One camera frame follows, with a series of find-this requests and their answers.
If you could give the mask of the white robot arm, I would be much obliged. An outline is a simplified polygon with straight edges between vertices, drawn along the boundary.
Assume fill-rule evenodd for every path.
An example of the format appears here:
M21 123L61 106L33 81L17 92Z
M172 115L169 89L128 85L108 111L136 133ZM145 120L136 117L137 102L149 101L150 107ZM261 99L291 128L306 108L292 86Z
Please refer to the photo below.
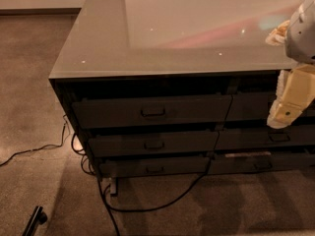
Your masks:
M269 33L266 42L282 45L286 56L297 62L290 71L280 71L267 118L269 127L282 129L315 99L315 0L304 0L288 21Z

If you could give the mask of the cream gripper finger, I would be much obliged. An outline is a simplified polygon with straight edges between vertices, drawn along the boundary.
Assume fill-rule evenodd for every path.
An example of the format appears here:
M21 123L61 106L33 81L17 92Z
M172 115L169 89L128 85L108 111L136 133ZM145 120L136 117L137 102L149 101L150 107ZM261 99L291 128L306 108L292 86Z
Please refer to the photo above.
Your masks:
M267 125L283 129L292 124L315 99L315 66L303 64L281 70Z
M272 46L284 45L286 32L289 26L289 21L284 21L274 28L266 37L265 42Z

